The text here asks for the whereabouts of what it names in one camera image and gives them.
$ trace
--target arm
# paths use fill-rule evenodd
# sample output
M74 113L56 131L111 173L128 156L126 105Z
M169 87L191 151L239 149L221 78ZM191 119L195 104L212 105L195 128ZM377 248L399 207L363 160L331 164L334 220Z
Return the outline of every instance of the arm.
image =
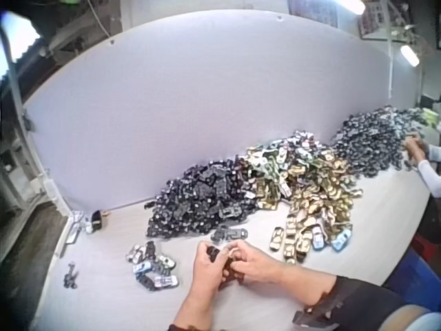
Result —
M418 164L418 171L421 174L422 180L426 183L430 193L435 198L441 197L441 177L430 166L430 163L426 160L426 153L418 145L416 139L406 139L404 146L409 151L409 154L416 160ZM441 159L441 148L435 146L429 146L429 158Z
M418 163L418 171L434 198L441 198L441 177L430 166L427 160Z
M212 263L207 255L210 244L201 242L194 259L190 291L176 315L173 328L179 330L210 330L213 320L213 300L219 285L228 276L224 270L229 250L224 248Z
M304 305L315 305L336 283L335 275L279 262L243 240L231 242L229 248L236 249L237 261L231 264L236 277L241 273L246 281L278 284Z
M234 241L229 247L235 249L233 257L238 259L232 262L232 270L243 273L245 280L276 283L307 306L305 311L296 313L295 324L314 327L317 323L337 323L344 330L404 331L427 313L424 308L406 305L386 288L287 265L244 241ZM424 330L439 331L436 328Z

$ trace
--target white backdrop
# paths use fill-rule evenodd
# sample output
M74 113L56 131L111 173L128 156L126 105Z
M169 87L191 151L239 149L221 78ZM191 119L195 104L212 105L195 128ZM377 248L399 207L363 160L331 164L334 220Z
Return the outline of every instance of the white backdrop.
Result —
M327 141L388 103L386 54L314 21L257 10L161 19L67 64L26 103L37 151L73 208L154 196L194 163L306 129ZM396 66L393 102L413 106Z

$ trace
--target wooden floor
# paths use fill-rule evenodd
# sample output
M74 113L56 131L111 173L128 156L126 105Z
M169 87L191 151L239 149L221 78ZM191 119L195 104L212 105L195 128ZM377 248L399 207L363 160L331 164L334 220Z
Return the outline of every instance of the wooden floor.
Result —
M4 330L28 330L64 224L53 203L39 205L1 264L0 320Z

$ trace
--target white sleeve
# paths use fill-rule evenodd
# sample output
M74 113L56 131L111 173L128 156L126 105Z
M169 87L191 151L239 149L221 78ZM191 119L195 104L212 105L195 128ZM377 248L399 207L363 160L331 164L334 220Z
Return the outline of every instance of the white sleeve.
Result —
M441 177L430 166L427 160L418 164L418 171L434 198L441 198Z
M429 160L441 162L441 147L429 145Z

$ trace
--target fluorescent light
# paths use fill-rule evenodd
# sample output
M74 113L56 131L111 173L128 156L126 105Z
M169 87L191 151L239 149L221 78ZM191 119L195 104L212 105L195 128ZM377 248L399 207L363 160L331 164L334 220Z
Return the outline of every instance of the fluorescent light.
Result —
M365 4L360 0L336 0L340 5L345 7L346 9L356 13L357 15L361 15L365 11Z
M414 67L416 67L420 62L419 58L409 45L401 46L401 54L403 54L406 60L409 61L409 63Z

